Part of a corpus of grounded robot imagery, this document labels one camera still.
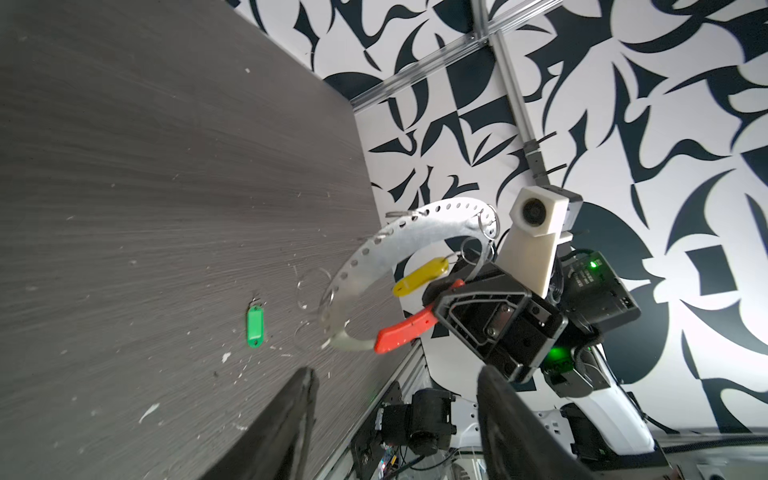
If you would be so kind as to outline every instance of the metal key holder ring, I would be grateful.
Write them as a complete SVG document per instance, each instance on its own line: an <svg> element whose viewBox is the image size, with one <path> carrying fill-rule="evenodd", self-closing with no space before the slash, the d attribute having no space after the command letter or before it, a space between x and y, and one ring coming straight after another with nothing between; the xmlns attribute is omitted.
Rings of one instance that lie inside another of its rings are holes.
<svg viewBox="0 0 768 480"><path fill-rule="evenodd" d="M373 348L375 340L355 339L347 334L349 312L363 292L378 279L391 275L398 262L417 250L446 238L469 236L480 241L480 258L487 258L485 230L493 228L497 235L499 230L498 218L492 227L491 215L495 211L486 202L468 197L449 198L409 211L376 232L336 272L323 294L323 299L333 298L321 302L319 308L320 325L329 337L328 344L348 351ZM478 262L466 281L475 278L482 264Z"/></svg>

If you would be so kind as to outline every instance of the black and white patterned wall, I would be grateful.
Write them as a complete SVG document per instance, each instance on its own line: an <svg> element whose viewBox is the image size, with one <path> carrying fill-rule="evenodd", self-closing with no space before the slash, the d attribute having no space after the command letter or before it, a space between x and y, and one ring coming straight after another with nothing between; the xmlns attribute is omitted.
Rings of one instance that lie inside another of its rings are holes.
<svg viewBox="0 0 768 480"><path fill-rule="evenodd" d="M237 11L348 98L471 26L466 0L267 3ZM517 3L486 2L492 17ZM567 167L551 181L587 202L574 245L602 251L643 309L608 333L607 359L666 430L768 428L766 22L765 0L565 0L505 34L537 137L557 132L542 150ZM489 48L356 120L383 223L470 196L498 208L504 231L532 184ZM419 251L395 276L456 248ZM425 349L446 349L443 335ZM534 409L564 402L540 376L523 390Z"/></svg>

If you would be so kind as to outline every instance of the gray table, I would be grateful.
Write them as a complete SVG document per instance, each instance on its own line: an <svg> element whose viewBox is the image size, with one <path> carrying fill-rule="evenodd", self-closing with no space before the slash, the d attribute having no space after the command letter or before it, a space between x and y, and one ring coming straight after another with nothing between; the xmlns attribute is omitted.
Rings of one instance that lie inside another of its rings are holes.
<svg viewBox="0 0 768 480"><path fill-rule="evenodd" d="M195 478L305 364L312 475L405 353L292 340L296 275L379 226L349 104L223 2L8 3L0 476ZM401 318L391 287L353 332Z"/></svg>

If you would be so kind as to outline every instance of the camera lens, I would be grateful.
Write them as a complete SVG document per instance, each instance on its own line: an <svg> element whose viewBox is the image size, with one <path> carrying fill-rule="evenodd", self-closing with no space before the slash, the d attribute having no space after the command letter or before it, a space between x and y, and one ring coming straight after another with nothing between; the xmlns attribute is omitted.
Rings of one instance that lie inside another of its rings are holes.
<svg viewBox="0 0 768 480"><path fill-rule="evenodd" d="M531 198L523 205L523 220L538 227L547 218L547 207L538 198Z"/></svg>

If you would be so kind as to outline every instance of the white debris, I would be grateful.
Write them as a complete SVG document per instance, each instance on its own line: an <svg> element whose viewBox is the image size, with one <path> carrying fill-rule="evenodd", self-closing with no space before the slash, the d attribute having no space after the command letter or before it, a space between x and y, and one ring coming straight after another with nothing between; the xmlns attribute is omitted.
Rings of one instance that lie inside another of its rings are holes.
<svg viewBox="0 0 768 480"><path fill-rule="evenodd" d="M141 416L141 418L139 419L139 423L141 423L141 421L144 420L144 417L146 417L150 413L152 413L155 410L157 410L157 407L159 407L159 406L160 406L159 403L153 403L152 406L150 408L148 408L147 411L144 412L144 414Z"/></svg>

